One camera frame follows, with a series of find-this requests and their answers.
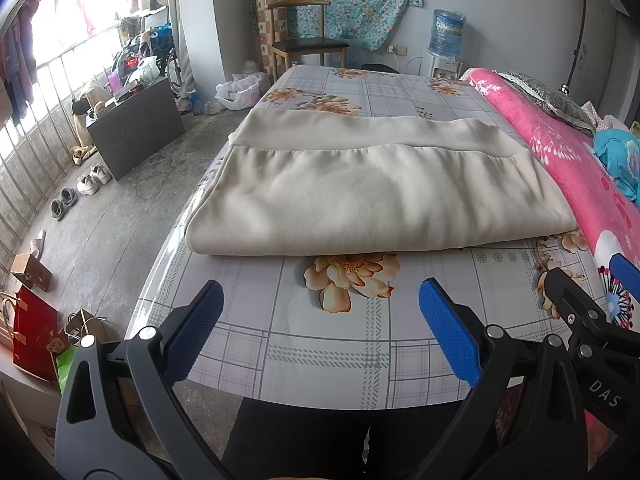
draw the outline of wall socket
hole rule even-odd
[[[387,54],[396,54],[396,56],[406,56],[407,47],[404,45],[387,45]]]

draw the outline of chair leg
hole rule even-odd
[[[278,80],[278,58],[273,50],[271,51],[271,73],[273,74],[273,82],[275,83]]]

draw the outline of wooden chair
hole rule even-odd
[[[274,27],[273,9],[289,7],[320,6],[320,37],[319,38],[297,38],[295,40],[276,41]],[[271,13],[271,71],[273,72],[273,82],[278,79],[278,59],[276,56],[284,58],[284,65],[288,70],[291,68],[291,56],[301,54],[320,54],[320,65],[324,66],[324,54],[329,52],[340,52],[340,62],[342,68],[346,67],[347,47],[346,41],[332,40],[324,37],[324,6],[331,5],[327,0],[282,0],[274,4],[265,6]]]

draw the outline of floral tablecloth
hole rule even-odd
[[[257,106],[438,121],[477,118],[524,143],[471,86],[421,76],[296,66]],[[535,340],[550,332],[568,336],[564,322],[550,315],[548,301],[548,311],[542,309],[538,283],[546,268],[562,267],[598,304],[606,302],[591,253],[578,248],[580,233],[435,252],[193,254],[184,241],[184,224],[224,153],[225,148],[164,242],[127,330],[132,337],[143,326],[159,326],[207,280],[220,282],[225,307],[189,375],[198,383],[313,408],[449,402],[463,399],[469,387],[455,377],[420,314],[417,295],[424,279],[436,277],[453,301],[471,307],[483,323]]]

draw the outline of folded beige garment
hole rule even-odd
[[[251,111],[186,227],[199,254],[433,251],[571,231],[527,148],[475,119]]]

